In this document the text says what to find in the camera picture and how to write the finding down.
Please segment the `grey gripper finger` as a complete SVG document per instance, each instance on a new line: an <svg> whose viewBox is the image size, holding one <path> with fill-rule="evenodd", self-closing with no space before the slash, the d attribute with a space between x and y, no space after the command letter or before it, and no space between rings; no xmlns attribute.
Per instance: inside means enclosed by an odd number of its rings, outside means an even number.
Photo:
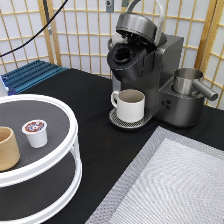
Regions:
<svg viewBox="0 0 224 224"><path fill-rule="evenodd" d="M106 5L106 12L107 13L112 13L113 12L113 1L112 0L106 0L105 5Z"/></svg>

